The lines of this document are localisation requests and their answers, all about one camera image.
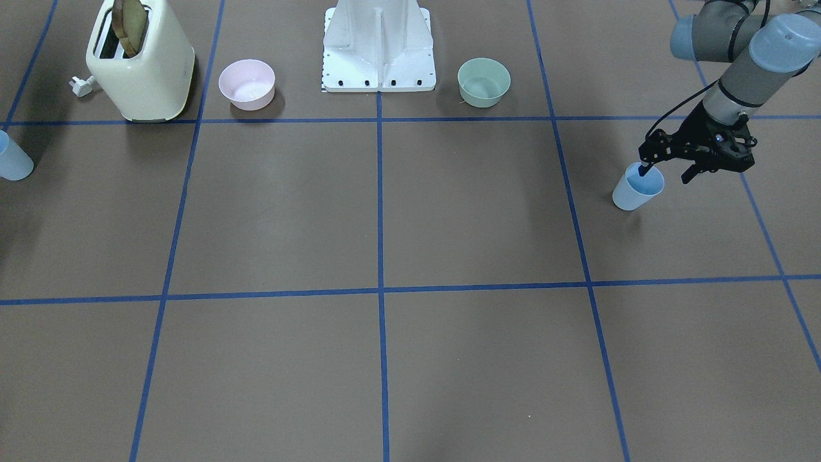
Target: blue tape line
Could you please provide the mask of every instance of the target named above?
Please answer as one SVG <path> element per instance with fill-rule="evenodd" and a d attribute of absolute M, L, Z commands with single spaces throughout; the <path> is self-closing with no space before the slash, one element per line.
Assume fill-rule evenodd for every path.
<path fill-rule="evenodd" d="M 796 318 L 798 319 L 798 323 L 801 326 L 801 331 L 804 332 L 804 338 L 807 341 L 807 346 L 810 347 L 810 352 L 813 355 L 815 365 L 818 367 L 819 372 L 821 372 L 821 358 L 819 357 L 819 351 L 818 348 L 815 346 L 813 336 L 812 334 L 810 334 L 810 329 L 807 328 L 807 323 L 804 319 L 804 315 L 801 313 L 801 309 L 798 306 L 796 297 L 792 292 L 792 287 L 790 286 L 789 280 L 790 278 L 788 278 L 787 275 L 784 273 L 784 267 L 781 264 L 781 260 L 778 258 L 778 253 L 775 250 L 775 245 L 773 244 L 773 240 L 770 237 L 769 231 L 767 230 L 767 225 L 764 224 L 764 217 L 761 215 L 761 210 L 759 209 L 759 206 L 755 201 L 753 191 L 752 189 L 750 189 L 750 184 L 747 182 L 747 177 L 743 173 L 739 173 L 739 176 L 741 176 L 741 183 L 744 185 L 744 190 L 747 193 L 747 197 L 750 199 L 750 204 L 753 206 L 755 218 L 759 221 L 761 232 L 764 234 L 764 240 L 767 241 L 767 247 L 769 247 L 770 254 L 773 256 L 773 261 L 775 261 L 775 266 L 778 269 L 778 274 L 781 276 L 782 282 L 784 283 L 784 289 L 787 291 L 787 296 L 790 298 L 792 310 L 796 313 Z"/>
<path fill-rule="evenodd" d="M 596 325 L 596 336 L 599 338 L 599 350 L 602 354 L 604 375 L 608 380 L 608 389 L 610 390 L 613 415 L 616 417 L 616 428 L 618 430 L 619 442 L 621 443 L 621 452 L 624 455 L 624 460 L 626 462 L 630 462 L 630 451 L 627 446 L 627 434 L 624 431 L 624 422 L 621 420 L 621 409 L 618 405 L 616 382 L 613 380 L 612 369 L 610 367 L 610 355 L 608 354 L 607 343 L 604 341 L 604 330 L 602 329 L 602 321 L 599 316 L 599 305 L 596 303 L 596 296 L 593 293 L 592 286 L 587 288 L 587 296 L 590 299 L 590 306 L 593 308 L 593 322 Z"/>
<path fill-rule="evenodd" d="M 383 176 L 383 117 L 382 93 L 376 94 L 376 177 L 377 177 L 377 271 L 378 286 L 385 288 L 385 242 L 384 242 L 384 176 Z"/>
<path fill-rule="evenodd" d="M 612 280 L 593 281 L 593 287 L 625 287 L 636 285 L 729 284 L 743 282 L 779 281 L 781 276 L 736 276 L 716 278 L 678 278 L 669 280 Z"/>
<path fill-rule="evenodd" d="M 202 123 L 366 123 L 376 118 L 206 118 Z"/>
<path fill-rule="evenodd" d="M 361 295 L 378 293 L 378 289 L 321 289 L 321 290 L 278 290 L 267 292 L 226 292 L 226 293 L 180 293 L 169 294 L 166 299 L 181 300 L 224 300 L 236 298 L 287 298 L 287 297 L 327 297 L 328 295 Z"/>
<path fill-rule="evenodd" d="M 787 281 L 787 278 L 784 278 L 783 283 L 784 289 L 787 291 L 787 296 L 790 298 L 790 303 L 792 304 L 792 311 L 796 313 L 798 324 L 801 326 L 801 331 L 804 332 L 804 338 L 807 340 L 807 345 L 810 347 L 810 352 L 815 360 L 815 366 L 818 368 L 819 372 L 821 372 L 821 356 L 819 356 L 819 350 L 815 346 L 813 336 L 810 334 L 810 328 L 807 327 L 807 321 L 804 319 L 804 315 L 801 314 L 801 309 L 798 307 L 796 296 L 792 292 L 792 287 L 790 287 L 790 283 Z"/>
<path fill-rule="evenodd" d="M 821 275 L 787 275 L 787 280 L 821 280 Z M 687 285 L 687 284 L 732 284 L 749 282 L 780 281 L 780 275 L 765 276 L 727 276 L 714 278 L 678 278 L 660 280 L 600 280 L 568 281 L 550 283 L 524 284 L 464 284 L 464 285 L 420 285 L 395 286 L 385 288 L 359 289 L 316 289 L 316 290 L 273 290 L 263 292 L 223 292 L 223 293 L 176 293 L 165 297 L 168 301 L 182 300 L 219 300 L 232 298 L 288 298 L 288 297 L 323 297 L 330 295 L 361 295 L 384 293 L 427 293 L 427 292 L 479 292 L 498 290 L 528 290 L 528 289 L 573 289 L 583 287 L 625 287 L 645 285 Z M 18 298 L 0 299 L 0 307 L 36 306 L 71 303 L 127 303 L 127 302 L 157 302 L 163 299 L 162 295 L 133 295 L 116 297 L 77 297 L 77 298 Z"/>
<path fill-rule="evenodd" d="M 543 122 L 550 120 L 547 116 L 512 116 L 512 117 L 390 117 L 384 122 Z"/>
<path fill-rule="evenodd" d="M 750 200 L 750 204 L 753 206 L 755 218 L 759 221 L 759 227 L 761 228 L 761 232 L 764 234 L 764 240 L 767 242 L 767 247 L 769 248 L 770 255 L 773 257 L 773 261 L 775 262 L 778 274 L 783 278 L 784 268 L 781 265 L 781 259 L 778 258 L 778 254 L 775 251 L 775 245 L 773 244 L 773 240 L 770 238 L 769 231 L 767 231 L 767 226 L 764 224 L 764 217 L 761 216 L 759 206 L 755 202 L 755 198 L 753 197 L 753 191 L 750 189 L 750 184 L 747 182 L 747 177 L 743 173 L 739 173 L 739 177 L 741 177 L 741 184 L 744 185 L 744 191 L 747 193 L 747 198 Z"/>
<path fill-rule="evenodd" d="M 649 121 L 655 121 L 655 120 L 658 120 L 658 118 L 660 118 L 660 117 L 661 117 L 660 115 L 657 115 L 657 116 L 652 116 L 652 115 L 635 115 L 635 116 L 619 116 L 619 115 L 612 115 L 612 116 L 556 116 L 555 119 L 560 120 L 560 121 L 567 121 L 567 120 L 571 120 L 571 121 L 576 121 L 576 120 L 594 120 L 594 121 L 598 121 L 598 120 L 649 120 Z M 684 117 L 685 116 L 681 116 L 681 115 L 667 116 L 667 118 L 671 119 L 671 120 L 676 120 L 676 119 L 684 120 Z"/>
<path fill-rule="evenodd" d="M 388 407 L 388 339 L 385 326 L 385 252 L 383 181 L 382 92 L 376 94 L 376 175 L 377 175 L 377 272 L 379 293 L 379 361 L 382 371 L 382 452 L 383 462 L 391 460 L 390 413 Z"/>
<path fill-rule="evenodd" d="M 587 287 L 586 282 L 552 282 L 533 284 L 465 284 L 465 285 L 421 285 L 408 287 L 386 287 L 385 293 L 424 292 L 478 292 L 482 290 L 524 290 L 524 289 L 569 289 Z"/>
<path fill-rule="evenodd" d="M 20 82 L 20 86 L 17 87 L 17 95 L 14 97 L 14 102 L 11 103 L 11 109 L 9 109 L 8 115 L 6 116 L 6 121 L 2 126 L 3 131 L 8 130 L 11 119 L 14 118 L 14 113 L 17 112 L 17 105 L 20 103 L 20 99 L 23 96 L 23 90 L 25 90 L 25 85 L 29 82 L 31 72 L 34 70 L 34 63 L 37 62 L 37 57 L 40 55 L 40 49 L 43 47 L 43 42 L 46 40 L 46 34 L 48 33 L 48 28 L 51 27 L 51 21 L 54 19 L 54 12 L 56 10 L 57 0 L 53 0 L 51 10 L 48 11 L 46 24 L 43 26 L 43 32 L 40 33 L 40 38 L 37 40 L 37 46 L 34 47 L 34 53 L 31 55 L 31 60 L 29 60 L 29 66 L 25 69 L 25 74 L 23 74 L 23 81 Z"/>
<path fill-rule="evenodd" d="M 678 16 L 678 8 L 676 8 L 676 4 L 673 3 L 672 0 L 667 0 L 667 2 L 670 3 L 670 8 L 672 8 L 672 15 L 676 17 L 676 22 L 678 22 L 678 20 L 681 18 Z"/>
<path fill-rule="evenodd" d="M 707 77 L 704 76 L 704 71 L 701 70 L 701 64 L 698 61 L 695 62 L 695 70 L 699 73 L 699 79 L 701 80 L 701 85 L 707 86 L 709 83 L 707 82 Z"/>
<path fill-rule="evenodd" d="M 469 117 L 469 118 L 383 118 L 383 123 L 395 122 L 547 122 L 552 119 L 560 122 L 565 121 L 607 121 L 607 120 L 657 120 L 660 116 L 655 115 L 594 115 L 594 116 L 556 116 L 551 117 Z M 683 115 L 668 116 L 669 120 L 684 120 Z M 752 116 L 758 120 L 819 120 L 821 114 L 770 114 Z M 376 118 L 254 118 L 254 119 L 232 119 L 232 118 L 209 118 L 203 119 L 202 124 L 231 124 L 231 123 L 374 123 Z M 194 119 L 179 119 L 163 122 L 165 124 L 193 125 L 197 121 Z M 130 122 L 127 120 L 48 120 L 31 122 L 9 122 L 9 127 L 60 127 L 60 126 L 98 126 L 98 125 L 151 125 L 146 123 Z"/>
<path fill-rule="evenodd" d="M 197 151 L 197 142 L 200 138 L 200 128 L 202 127 L 203 111 L 205 108 L 205 99 L 208 96 L 208 86 L 213 70 L 213 58 L 217 52 L 217 43 L 219 41 L 219 29 L 222 25 L 222 13 L 225 10 L 225 0 L 220 0 L 219 13 L 217 14 L 217 24 L 214 26 L 213 40 L 211 42 L 211 53 L 209 55 L 209 62 L 205 77 L 203 79 L 203 94 L 200 97 L 200 110 L 197 112 L 197 120 L 194 129 L 193 140 L 191 141 L 191 149 L 188 154 L 188 165 L 186 166 L 186 176 L 182 183 L 182 194 L 180 196 L 180 205 L 177 209 L 177 221 L 174 225 L 174 235 L 171 242 L 171 250 L 168 253 L 168 265 L 166 268 L 165 281 L 163 282 L 163 295 L 159 303 L 157 312 L 157 323 L 154 327 L 154 338 L 151 341 L 151 354 L 149 355 L 149 363 L 145 371 L 145 382 L 143 384 L 143 394 L 140 397 L 140 409 L 137 414 L 137 423 L 134 429 L 134 440 L 131 443 L 131 456 L 129 462 L 136 462 L 137 452 L 140 449 L 140 437 L 142 435 L 143 421 L 145 418 L 145 408 L 148 405 L 149 392 L 151 390 L 151 378 L 154 374 L 154 360 L 157 357 L 157 347 L 159 345 L 160 332 L 163 328 L 163 317 L 165 315 L 166 301 L 168 297 L 168 290 L 171 286 L 172 273 L 174 271 L 174 259 L 177 254 L 177 243 L 180 238 L 180 229 L 182 226 L 182 216 L 186 209 L 186 198 L 188 196 L 188 182 L 191 178 L 191 169 L 194 165 L 194 157 Z"/>
<path fill-rule="evenodd" d="M 821 280 L 821 275 L 787 275 L 787 280 Z"/>
<path fill-rule="evenodd" d="M 556 121 L 556 111 L 555 111 L 555 108 L 553 107 L 553 97 L 550 94 L 550 85 L 549 85 L 549 82 L 548 82 L 548 73 L 547 73 L 547 69 L 544 66 L 544 59 L 543 59 L 543 55 L 542 55 L 542 46 L 541 46 L 541 43 L 539 42 L 539 32 L 536 29 L 536 20 L 535 20 L 535 17 L 534 17 L 533 3 L 531 2 L 531 0 L 527 0 L 527 9 L 528 9 L 528 14 L 530 15 L 530 27 L 533 31 L 533 40 L 534 40 L 534 43 L 536 45 L 536 55 L 539 57 L 539 69 L 542 72 L 542 82 L 544 84 L 544 93 L 545 93 L 545 96 L 548 99 L 548 109 L 550 111 L 551 124 L 553 125 L 553 136 L 556 138 L 556 149 L 557 149 L 558 155 L 559 155 L 559 163 L 562 166 L 562 177 L 564 179 L 565 189 L 566 189 L 566 192 L 567 192 L 567 203 L 570 206 L 571 217 L 573 219 L 573 229 L 576 232 L 576 243 L 578 244 L 578 247 L 579 247 L 579 255 L 580 255 L 580 258 L 581 258 L 581 266 L 582 266 L 582 270 L 585 273 L 585 282 L 587 284 L 590 284 L 591 279 L 590 279 L 589 267 L 588 267 L 588 264 L 587 264 L 587 255 L 585 253 L 585 244 L 584 244 L 584 242 L 582 240 L 582 237 L 581 237 L 581 229 L 580 229 L 580 226 L 579 226 L 579 217 L 576 213 L 576 204 L 573 201 L 573 191 L 571 190 L 570 176 L 567 173 L 567 165 L 566 165 L 565 157 L 564 157 L 564 149 L 562 148 L 562 139 L 559 136 L 558 123 Z M 610 399 L 611 399 L 612 407 L 613 407 L 613 415 L 616 419 L 616 426 L 617 426 L 617 429 L 618 429 L 619 440 L 621 442 L 621 452 L 624 455 L 625 462 L 630 462 L 630 449 L 628 448 L 628 445 L 627 445 L 627 437 L 626 437 L 626 434 L 625 434 L 625 431 L 624 431 L 624 425 L 621 421 L 621 410 L 620 410 L 619 404 L 618 404 L 618 396 L 617 396 L 617 393 L 616 393 L 616 385 L 615 385 L 615 382 L 613 381 L 613 378 L 612 378 L 612 371 L 610 370 L 610 359 L 609 359 L 609 356 L 608 356 L 607 345 L 605 344 L 605 341 L 604 341 L 604 333 L 603 333 L 602 328 L 601 328 L 601 321 L 599 319 L 599 309 L 597 307 L 596 297 L 595 297 L 595 294 L 594 294 L 594 291 L 593 291 L 593 286 L 588 285 L 587 289 L 588 289 L 588 295 L 589 295 L 589 298 L 590 298 L 590 307 L 593 311 L 593 318 L 594 318 L 594 322 L 596 324 L 596 332 L 597 332 L 597 335 L 599 337 L 599 348 L 600 348 L 601 354 L 602 354 L 602 362 L 603 362 L 603 365 L 604 365 L 604 371 L 605 371 L 605 375 L 607 376 L 607 379 L 608 379 L 608 387 L 609 387 L 609 390 L 610 390 Z"/>
<path fill-rule="evenodd" d="M 157 320 L 154 323 L 154 336 L 151 339 L 151 351 L 149 353 L 148 365 L 145 368 L 145 379 L 143 380 L 143 392 L 140 395 L 140 408 L 137 410 L 137 423 L 134 426 L 134 439 L 131 442 L 131 453 L 129 462 L 136 462 L 137 451 L 140 448 L 140 438 L 143 433 L 143 422 L 145 421 L 145 407 L 149 402 L 149 392 L 151 391 L 151 379 L 154 377 L 154 362 L 157 359 L 157 347 L 159 345 L 159 335 L 163 328 L 163 317 L 165 316 L 165 299 L 160 300 L 157 310 Z"/>
<path fill-rule="evenodd" d="M 382 372 L 382 460 L 391 462 L 390 407 L 388 406 L 388 339 L 385 326 L 385 293 L 379 292 L 379 366 Z"/>
<path fill-rule="evenodd" d="M 30 305 L 68 305 L 73 303 L 127 303 L 157 302 L 159 295 L 124 295 L 118 297 L 69 297 L 69 298 L 23 298 L 17 300 L 0 300 L 0 307 L 19 307 Z"/>

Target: cable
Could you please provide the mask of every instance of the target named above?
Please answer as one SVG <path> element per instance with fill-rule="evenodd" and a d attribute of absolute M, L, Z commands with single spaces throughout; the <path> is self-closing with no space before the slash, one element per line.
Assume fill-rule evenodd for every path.
<path fill-rule="evenodd" d="M 764 4 L 764 17 L 761 18 L 761 27 L 759 29 L 763 29 L 764 26 L 767 24 L 767 19 L 769 19 L 769 7 L 770 7 L 770 0 L 766 0 Z"/>
<path fill-rule="evenodd" d="M 644 135 L 645 140 L 648 140 L 650 138 L 650 134 L 653 133 L 653 130 L 655 130 L 656 127 L 658 127 L 659 123 L 661 123 L 665 118 L 670 117 L 670 114 L 676 112 L 681 106 L 683 106 L 683 105 L 689 103 L 690 101 L 692 101 L 693 99 L 695 99 L 696 96 L 701 95 L 705 91 L 709 90 L 710 87 L 712 87 L 713 85 L 716 84 L 716 82 L 718 82 L 718 81 L 715 81 L 715 82 L 711 83 L 710 85 L 705 86 L 701 90 L 696 91 L 691 97 L 685 99 L 684 101 L 681 101 L 675 108 L 670 109 L 669 111 L 667 111 L 666 114 L 664 114 L 659 120 L 656 121 L 656 123 L 653 124 L 653 126 L 650 128 L 650 130 L 647 132 L 647 134 Z"/>

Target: metal base plate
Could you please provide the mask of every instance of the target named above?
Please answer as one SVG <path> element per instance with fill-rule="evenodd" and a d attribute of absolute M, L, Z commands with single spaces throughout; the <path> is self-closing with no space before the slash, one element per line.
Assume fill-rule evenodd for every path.
<path fill-rule="evenodd" d="M 420 8 L 430 30 L 430 11 Z M 325 12 L 325 32 L 336 8 Z M 436 86 L 433 51 L 413 51 L 387 66 L 385 81 L 378 82 L 378 71 L 372 67 L 351 65 L 347 56 L 325 49 L 322 59 L 322 91 L 331 93 L 366 93 L 373 91 L 431 91 Z"/>

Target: plastic cup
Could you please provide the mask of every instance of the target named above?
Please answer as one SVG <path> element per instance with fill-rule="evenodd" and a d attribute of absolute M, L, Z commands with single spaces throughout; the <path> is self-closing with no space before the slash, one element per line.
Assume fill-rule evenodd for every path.
<path fill-rule="evenodd" d="M 511 87 L 510 72 L 490 58 L 473 58 L 465 62 L 459 67 L 456 79 L 462 99 L 476 108 L 493 106 Z"/>
<path fill-rule="evenodd" d="M 613 190 L 613 204 L 622 210 L 635 210 L 642 204 L 656 197 L 664 189 L 664 176 L 654 166 L 641 177 L 636 162 L 627 171 Z"/>
<path fill-rule="evenodd" d="M 8 133 L 0 130 L 0 177 L 21 180 L 34 170 L 34 161 L 14 142 Z"/>
<path fill-rule="evenodd" d="M 219 76 L 219 90 L 239 109 L 255 111 L 273 99 L 273 69 L 257 59 L 233 62 Z"/>

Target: light blue cup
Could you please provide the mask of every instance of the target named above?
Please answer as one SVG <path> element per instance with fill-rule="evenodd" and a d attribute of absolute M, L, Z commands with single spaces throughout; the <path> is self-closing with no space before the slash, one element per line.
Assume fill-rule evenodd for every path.
<path fill-rule="evenodd" d="M 473 58 L 459 67 L 459 92 L 467 104 L 489 108 L 511 87 L 511 74 L 498 61 Z"/>
<path fill-rule="evenodd" d="M 622 210 L 635 210 L 664 190 L 664 175 L 655 165 L 643 177 L 639 175 L 641 162 L 627 167 L 613 190 L 613 204 Z"/>
<path fill-rule="evenodd" d="M 34 170 L 34 162 L 14 142 L 8 133 L 0 130 L 0 177 L 18 181 L 29 176 Z"/>

